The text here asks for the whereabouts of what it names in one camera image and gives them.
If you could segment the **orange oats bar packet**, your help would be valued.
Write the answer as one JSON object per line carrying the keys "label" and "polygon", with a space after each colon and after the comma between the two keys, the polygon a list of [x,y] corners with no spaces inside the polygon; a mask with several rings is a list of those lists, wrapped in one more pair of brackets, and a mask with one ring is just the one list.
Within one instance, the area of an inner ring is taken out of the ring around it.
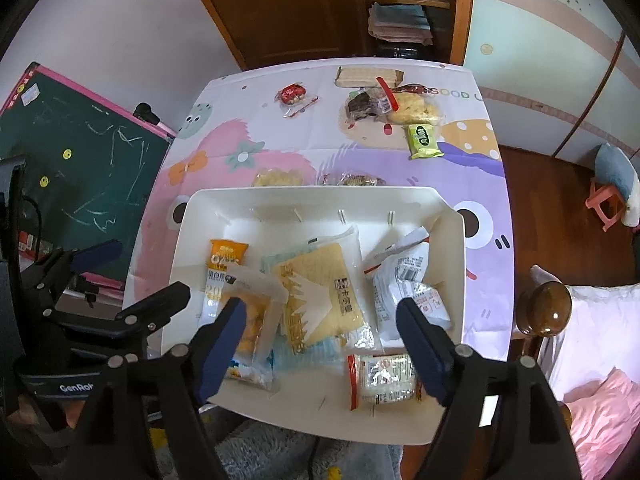
{"label": "orange oats bar packet", "polygon": [[240,264],[248,245],[234,240],[210,241],[210,253],[206,262],[204,299],[198,325],[213,323],[217,317],[224,284],[227,283],[228,264]]}

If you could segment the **wooden shelf cabinet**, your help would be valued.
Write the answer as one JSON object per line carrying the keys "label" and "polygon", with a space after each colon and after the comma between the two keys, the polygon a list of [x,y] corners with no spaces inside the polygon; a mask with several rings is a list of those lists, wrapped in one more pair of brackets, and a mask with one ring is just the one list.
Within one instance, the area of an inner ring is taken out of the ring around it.
{"label": "wooden shelf cabinet", "polygon": [[426,60],[462,65],[472,21],[473,0],[357,0],[362,10],[360,22],[367,26],[372,3],[420,6],[431,25],[433,44]]}

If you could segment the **white red snack packet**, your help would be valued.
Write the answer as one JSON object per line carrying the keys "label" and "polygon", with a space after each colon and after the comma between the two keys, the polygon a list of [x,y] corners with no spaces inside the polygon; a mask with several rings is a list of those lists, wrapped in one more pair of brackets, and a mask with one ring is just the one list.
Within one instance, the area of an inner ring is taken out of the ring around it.
{"label": "white red snack packet", "polygon": [[449,330],[452,321],[439,292],[424,283],[428,267],[428,233],[420,226],[382,252],[364,260],[364,275],[373,286],[378,334],[386,346],[400,339],[396,326],[397,305],[413,299],[427,321]]}

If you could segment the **dark nut snack packet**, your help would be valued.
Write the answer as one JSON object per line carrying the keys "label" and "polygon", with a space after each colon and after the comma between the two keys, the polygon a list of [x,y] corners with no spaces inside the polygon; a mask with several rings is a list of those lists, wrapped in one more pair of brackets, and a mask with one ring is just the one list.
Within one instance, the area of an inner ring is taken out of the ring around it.
{"label": "dark nut snack packet", "polygon": [[320,185],[338,186],[378,186],[386,185],[382,178],[370,174],[358,174],[358,172],[341,172],[340,174],[322,174],[318,183]]}

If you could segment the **yellow biscuit clear bag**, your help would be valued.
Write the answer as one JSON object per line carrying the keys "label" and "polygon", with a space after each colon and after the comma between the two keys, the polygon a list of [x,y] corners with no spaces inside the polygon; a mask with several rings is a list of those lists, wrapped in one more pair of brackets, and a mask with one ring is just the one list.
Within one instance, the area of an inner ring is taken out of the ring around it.
{"label": "yellow biscuit clear bag", "polygon": [[231,298],[244,302],[246,323],[227,376],[271,390],[274,381],[272,349],[288,302],[288,290],[273,275],[229,264],[221,291],[221,305]]}

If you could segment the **yellow puff snack bag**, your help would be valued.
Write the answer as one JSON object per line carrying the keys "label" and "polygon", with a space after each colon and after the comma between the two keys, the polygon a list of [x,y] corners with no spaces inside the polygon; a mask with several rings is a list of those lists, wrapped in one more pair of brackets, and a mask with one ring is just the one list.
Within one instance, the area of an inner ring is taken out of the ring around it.
{"label": "yellow puff snack bag", "polygon": [[442,112],[431,96],[411,92],[394,92],[393,96],[397,108],[387,114],[387,120],[392,124],[437,126],[442,123]]}

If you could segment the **green white snack packet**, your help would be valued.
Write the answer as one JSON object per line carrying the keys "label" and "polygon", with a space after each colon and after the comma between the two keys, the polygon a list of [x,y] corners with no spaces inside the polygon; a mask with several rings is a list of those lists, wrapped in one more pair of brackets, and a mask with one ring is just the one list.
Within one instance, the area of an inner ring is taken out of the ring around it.
{"label": "green white snack packet", "polygon": [[422,385],[408,354],[347,357],[350,409],[361,404],[382,405],[423,400]]}

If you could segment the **white bed pillow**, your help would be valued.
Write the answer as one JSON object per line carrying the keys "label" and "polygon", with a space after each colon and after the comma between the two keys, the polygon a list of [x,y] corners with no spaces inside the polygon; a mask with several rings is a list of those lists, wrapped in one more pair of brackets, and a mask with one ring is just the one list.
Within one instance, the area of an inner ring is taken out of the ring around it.
{"label": "white bed pillow", "polygon": [[536,287],[563,284],[572,297],[572,314],[562,333],[541,337],[538,363],[555,397],[572,402],[590,396],[612,372],[639,381],[639,286],[567,285],[536,264]]}

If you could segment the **cartoon printed tablecloth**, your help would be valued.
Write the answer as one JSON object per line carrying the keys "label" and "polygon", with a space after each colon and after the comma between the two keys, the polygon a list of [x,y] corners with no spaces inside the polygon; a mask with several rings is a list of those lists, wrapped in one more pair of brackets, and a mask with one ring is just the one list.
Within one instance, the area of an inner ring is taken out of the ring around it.
{"label": "cartoon printed tablecloth", "polygon": [[[462,339],[489,359],[508,352],[512,332],[514,249],[506,176],[480,88],[466,68],[372,60],[422,84],[442,112],[442,157],[411,159],[404,130],[378,120],[348,122],[349,90],[334,84],[349,60],[249,70],[211,81],[178,130],[146,204],[129,267],[125,300],[164,287],[184,208],[202,188],[245,188],[259,170],[298,170],[305,184],[322,174],[358,172],[391,186],[429,186],[465,222],[466,286]],[[300,82],[318,102],[284,118],[274,100]]]}

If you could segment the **dark brown snack bag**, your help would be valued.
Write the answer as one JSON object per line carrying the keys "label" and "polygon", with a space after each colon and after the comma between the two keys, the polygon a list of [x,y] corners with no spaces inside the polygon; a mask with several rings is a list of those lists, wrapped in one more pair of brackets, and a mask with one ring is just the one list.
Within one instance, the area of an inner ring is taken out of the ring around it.
{"label": "dark brown snack bag", "polygon": [[397,112],[399,105],[394,92],[383,77],[376,77],[376,85],[359,91],[346,103],[346,117],[349,122],[368,117],[386,116]]}

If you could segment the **small red candy packet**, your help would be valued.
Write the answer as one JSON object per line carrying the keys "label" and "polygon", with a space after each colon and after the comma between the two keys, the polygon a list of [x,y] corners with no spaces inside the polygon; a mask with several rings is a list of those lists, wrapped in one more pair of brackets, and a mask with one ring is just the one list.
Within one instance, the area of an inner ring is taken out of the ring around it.
{"label": "small red candy packet", "polygon": [[308,93],[300,82],[279,90],[274,100],[280,105],[284,118],[293,118],[318,102],[318,96]]}

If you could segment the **large yellow cake packet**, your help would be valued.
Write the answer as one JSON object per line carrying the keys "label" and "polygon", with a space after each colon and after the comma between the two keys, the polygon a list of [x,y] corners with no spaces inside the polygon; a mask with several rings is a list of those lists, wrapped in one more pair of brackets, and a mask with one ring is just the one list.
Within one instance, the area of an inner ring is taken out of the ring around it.
{"label": "large yellow cake packet", "polygon": [[285,359],[329,361],[381,349],[356,226],[262,257],[262,270],[288,290],[280,324]]}

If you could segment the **beige wafer packet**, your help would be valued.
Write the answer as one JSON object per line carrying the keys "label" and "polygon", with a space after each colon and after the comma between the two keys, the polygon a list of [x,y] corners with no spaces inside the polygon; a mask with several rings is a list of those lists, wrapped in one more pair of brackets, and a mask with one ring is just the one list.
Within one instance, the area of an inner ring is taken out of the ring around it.
{"label": "beige wafer packet", "polygon": [[340,66],[334,84],[340,88],[371,88],[383,79],[390,88],[398,87],[404,80],[402,70],[362,65]]}

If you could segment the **pale yellow snack bag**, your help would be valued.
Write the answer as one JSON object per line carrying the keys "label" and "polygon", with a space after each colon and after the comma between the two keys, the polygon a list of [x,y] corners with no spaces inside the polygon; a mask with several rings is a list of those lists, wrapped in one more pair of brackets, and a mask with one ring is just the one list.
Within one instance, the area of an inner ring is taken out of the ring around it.
{"label": "pale yellow snack bag", "polygon": [[277,186],[299,186],[305,183],[304,176],[298,170],[269,168],[259,170],[252,182],[253,188],[273,188]]}

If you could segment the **folded towels stack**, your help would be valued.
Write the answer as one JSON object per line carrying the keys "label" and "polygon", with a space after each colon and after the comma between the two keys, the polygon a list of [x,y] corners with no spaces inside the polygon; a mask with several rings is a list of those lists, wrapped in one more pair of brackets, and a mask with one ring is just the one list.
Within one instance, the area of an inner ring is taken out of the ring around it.
{"label": "folded towels stack", "polygon": [[375,39],[398,44],[433,43],[431,25],[422,6],[373,3],[369,8],[368,32]]}

